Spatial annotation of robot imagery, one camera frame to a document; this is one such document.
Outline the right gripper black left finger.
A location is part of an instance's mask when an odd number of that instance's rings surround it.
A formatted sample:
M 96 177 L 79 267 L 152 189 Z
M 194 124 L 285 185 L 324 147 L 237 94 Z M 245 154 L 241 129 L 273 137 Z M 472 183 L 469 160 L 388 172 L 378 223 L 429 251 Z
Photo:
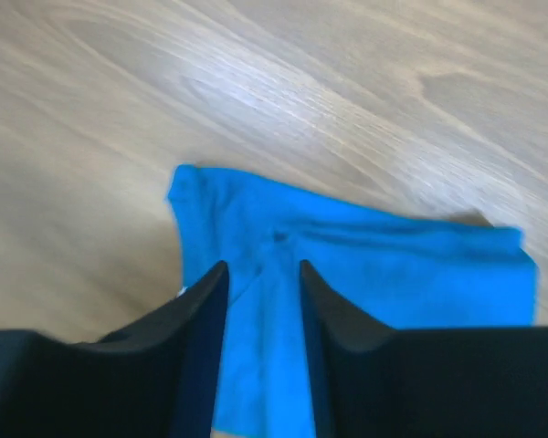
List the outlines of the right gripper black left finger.
M 215 264 L 97 341 L 0 330 L 0 437 L 207 437 L 229 274 Z

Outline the blue t shirt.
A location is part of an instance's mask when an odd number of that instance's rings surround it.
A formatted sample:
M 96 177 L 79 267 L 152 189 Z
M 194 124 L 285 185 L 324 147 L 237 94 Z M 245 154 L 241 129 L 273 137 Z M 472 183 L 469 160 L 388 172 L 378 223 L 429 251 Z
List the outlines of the blue t shirt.
M 300 262 L 397 329 L 528 326 L 537 267 L 507 226 L 409 219 L 255 174 L 180 165 L 168 192 L 183 282 L 229 270 L 214 427 L 311 437 Z

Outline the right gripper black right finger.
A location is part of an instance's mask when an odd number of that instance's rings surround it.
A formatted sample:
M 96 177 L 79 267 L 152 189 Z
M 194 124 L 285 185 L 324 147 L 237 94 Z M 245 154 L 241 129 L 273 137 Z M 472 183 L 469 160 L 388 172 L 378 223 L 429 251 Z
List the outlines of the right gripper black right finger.
M 548 437 L 548 327 L 396 329 L 300 265 L 319 437 Z

